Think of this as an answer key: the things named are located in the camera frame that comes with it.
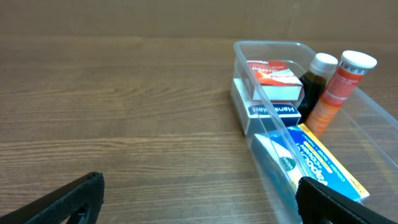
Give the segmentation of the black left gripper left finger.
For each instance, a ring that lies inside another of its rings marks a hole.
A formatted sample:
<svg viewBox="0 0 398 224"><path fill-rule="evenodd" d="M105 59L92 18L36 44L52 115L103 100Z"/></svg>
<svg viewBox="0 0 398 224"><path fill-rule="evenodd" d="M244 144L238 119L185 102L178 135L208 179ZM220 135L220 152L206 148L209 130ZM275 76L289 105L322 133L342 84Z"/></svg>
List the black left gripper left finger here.
<svg viewBox="0 0 398 224"><path fill-rule="evenodd" d="M96 223L104 203L104 177L90 172L1 217L1 223Z"/></svg>

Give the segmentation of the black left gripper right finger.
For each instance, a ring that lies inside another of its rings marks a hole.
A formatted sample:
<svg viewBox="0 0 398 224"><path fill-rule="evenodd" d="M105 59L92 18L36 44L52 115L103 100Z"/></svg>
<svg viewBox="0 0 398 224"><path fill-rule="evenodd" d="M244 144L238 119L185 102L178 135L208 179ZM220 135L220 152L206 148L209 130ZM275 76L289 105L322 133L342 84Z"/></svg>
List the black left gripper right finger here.
<svg viewBox="0 0 398 224"><path fill-rule="evenodd" d="M397 224L311 177L302 177L295 195L303 224Z"/></svg>

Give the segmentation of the blue yellow VapoDrops box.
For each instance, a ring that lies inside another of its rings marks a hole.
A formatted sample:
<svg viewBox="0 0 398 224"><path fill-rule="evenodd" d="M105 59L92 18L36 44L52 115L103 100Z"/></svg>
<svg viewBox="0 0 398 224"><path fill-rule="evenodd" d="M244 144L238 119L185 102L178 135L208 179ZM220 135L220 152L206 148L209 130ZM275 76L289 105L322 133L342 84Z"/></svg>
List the blue yellow VapoDrops box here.
<svg viewBox="0 0 398 224"><path fill-rule="evenodd" d="M369 196L369 192L306 125L298 124L287 130L302 156L301 165L309 169L315 180L357 202ZM282 198L292 199L304 175L279 132L255 134L251 149L262 171L273 181Z"/></svg>

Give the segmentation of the clear plastic container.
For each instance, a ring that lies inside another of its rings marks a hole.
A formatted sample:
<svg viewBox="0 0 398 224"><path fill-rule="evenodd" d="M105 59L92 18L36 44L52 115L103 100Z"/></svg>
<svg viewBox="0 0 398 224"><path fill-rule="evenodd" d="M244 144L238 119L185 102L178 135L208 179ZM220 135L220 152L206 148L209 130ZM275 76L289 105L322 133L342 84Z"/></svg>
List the clear plastic container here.
<svg viewBox="0 0 398 224"><path fill-rule="evenodd" d="M250 92L259 84L250 71L248 60L282 60L301 76L315 52L298 42L242 40L234 43L235 84L251 100ZM397 221L397 120L362 90L355 88L348 101L321 136L321 142L369 191L362 204L374 212ZM260 201L266 216L263 223L300 223L291 204L288 178L276 178L273 170L263 170L259 156L252 158L260 178Z"/></svg>

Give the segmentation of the white blue Hansaplast box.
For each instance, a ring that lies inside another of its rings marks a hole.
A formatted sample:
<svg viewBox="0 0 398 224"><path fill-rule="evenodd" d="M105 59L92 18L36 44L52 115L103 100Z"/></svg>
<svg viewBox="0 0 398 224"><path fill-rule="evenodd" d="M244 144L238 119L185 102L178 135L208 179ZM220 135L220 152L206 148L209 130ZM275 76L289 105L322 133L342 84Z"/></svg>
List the white blue Hansaplast box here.
<svg viewBox="0 0 398 224"><path fill-rule="evenodd" d="M231 99L245 135L277 129L266 106L261 101L250 98L243 81L239 78L233 79ZM295 126L299 123L301 114L292 103L277 102L272 106L285 126Z"/></svg>

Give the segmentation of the dark Woods syrup bottle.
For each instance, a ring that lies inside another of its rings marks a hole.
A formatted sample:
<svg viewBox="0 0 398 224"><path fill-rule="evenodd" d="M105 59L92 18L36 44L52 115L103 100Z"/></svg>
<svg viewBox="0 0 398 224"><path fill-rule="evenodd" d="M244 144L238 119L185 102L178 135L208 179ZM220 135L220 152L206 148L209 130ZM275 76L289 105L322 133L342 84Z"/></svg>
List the dark Woods syrup bottle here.
<svg viewBox="0 0 398 224"><path fill-rule="evenodd" d="M338 59L330 54L317 53L310 63L310 67L299 80L303 84L304 98L298 106L303 123L315 107L320 95L323 93L329 78L335 73Z"/></svg>

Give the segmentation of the red Panadol box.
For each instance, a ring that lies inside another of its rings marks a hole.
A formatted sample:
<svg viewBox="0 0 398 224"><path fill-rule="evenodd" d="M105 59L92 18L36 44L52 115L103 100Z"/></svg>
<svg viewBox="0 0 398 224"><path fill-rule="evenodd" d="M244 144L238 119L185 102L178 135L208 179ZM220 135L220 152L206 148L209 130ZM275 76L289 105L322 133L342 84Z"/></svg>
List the red Panadol box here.
<svg viewBox="0 0 398 224"><path fill-rule="evenodd" d="M254 76L271 101L298 101L303 84L281 60L248 60Z"/></svg>

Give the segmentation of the orange effervescent tablet tube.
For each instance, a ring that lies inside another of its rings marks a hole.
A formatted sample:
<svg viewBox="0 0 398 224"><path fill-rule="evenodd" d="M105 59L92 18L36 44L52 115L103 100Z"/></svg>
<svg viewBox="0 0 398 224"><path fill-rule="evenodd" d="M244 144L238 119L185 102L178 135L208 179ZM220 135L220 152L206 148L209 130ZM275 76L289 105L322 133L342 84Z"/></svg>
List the orange effervescent tablet tube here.
<svg viewBox="0 0 398 224"><path fill-rule="evenodd" d="M364 75L376 65L377 60L366 53L345 50L341 54L336 72L305 120L314 136L319 138L325 132Z"/></svg>

